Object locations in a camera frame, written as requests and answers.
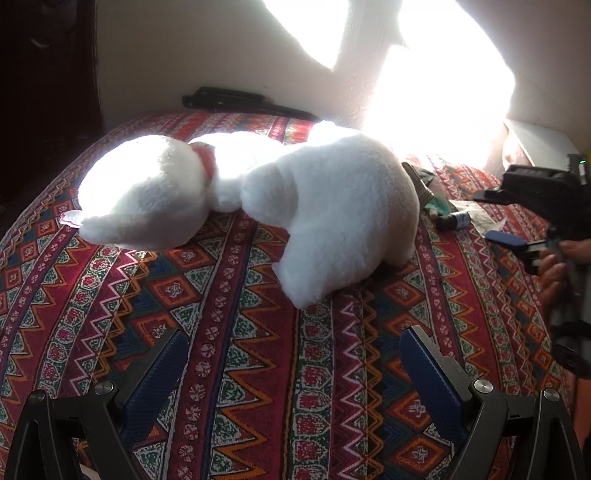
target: white plush bear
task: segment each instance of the white plush bear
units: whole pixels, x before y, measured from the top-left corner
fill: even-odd
[[[104,155],[79,188],[82,210],[62,223],[96,244],[160,251],[185,244],[210,209],[242,208],[290,239],[273,269],[298,308],[363,280],[384,260],[412,256],[418,197],[381,143],[331,122],[304,144],[251,132],[209,134],[191,144],[160,135]]]
[[[246,175],[241,198],[249,216],[289,232],[273,270],[298,308],[414,252],[413,183],[387,147],[357,130],[315,125],[307,143]]]
[[[210,209],[238,210],[246,172],[258,157],[270,161],[282,147],[251,132],[208,134],[190,144],[163,135],[129,140],[93,165],[78,188],[81,210],[63,213],[60,222],[79,228],[79,236],[93,244],[179,247],[203,226]]]

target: white wall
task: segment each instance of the white wall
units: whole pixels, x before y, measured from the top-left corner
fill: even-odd
[[[390,0],[350,0],[332,72],[303,51],[262,0],[97,3],[107,128],[147,112],[179,110],[180,96],[204,85],[263,93],[360,127],[388,48],[401,43],[398,6]],[[580,150],[591,147],[591,2],[459,3],[515,74],[508,117],[563,131]]]

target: bed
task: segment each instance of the bed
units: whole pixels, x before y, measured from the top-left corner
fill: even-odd
[[[298,311],[270,267],[286,233],[242,212],[212,214],[188,245],[160,254],[90,245],[56,221],[77,207],[93,162],[130,138],[248,130],[294,143],[310,127],[262,115],[146,116],[92,145],[23,212],[0,242],[2,471],[33,389],[81,395],[93,382],[116,381],[170,327],[189,336],[190,359],[131,454],[150,480],[441,477],[453,446],[398,359],[409,325],[422,326],[471,377],[511,394],[550,386],[572,404],[573,379],[549,354],[536,280],[472,227],[441,233],[423,216],[406,267],[382,266]],[[498,182],[438,157],[412,160],[452,199]],[[486,208],[507,217],[507,232],[543,234],[544,222],[518,206]],[[510,448],[501,446],[491,478],[503,478]],[[79,455],[92,465],[83,442]]]

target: human hand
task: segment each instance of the human hand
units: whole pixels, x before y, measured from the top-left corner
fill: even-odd
[[[560,249],[565,256],[577,262],[591,263],[591,239],[589,238],[580,242],[570,240],[560,242]],[[538,275],[542,285],[540,302],[542,303],[544,318],[547,318],[547,313],[556,303],[560,294],[561,282],[566,276],[567,267],[565,263],[558,262],[556,255],[548,249],[540,252],[540,258],[542,259],[538,268]]]

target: metal screw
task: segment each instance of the metal screw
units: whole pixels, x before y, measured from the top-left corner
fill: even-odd
[[[45,392],[43,390],[34,391],[29,395],[29,402],[31,403],[39,403],[43,400],[45,400]]]
[[[544,396],[550,401],[560,400],[560,394],[553,388],[546,388],[544,390]]]
[[[476,380],[474,382],[474,388],[480,393],[490,393],[494,387],[488,380]]]
[[[113,385],[113,382],[104,380],[95,385],[95,393],[97,395],[107,395],[107,393],[111,393],[114,388],[115,386]]]

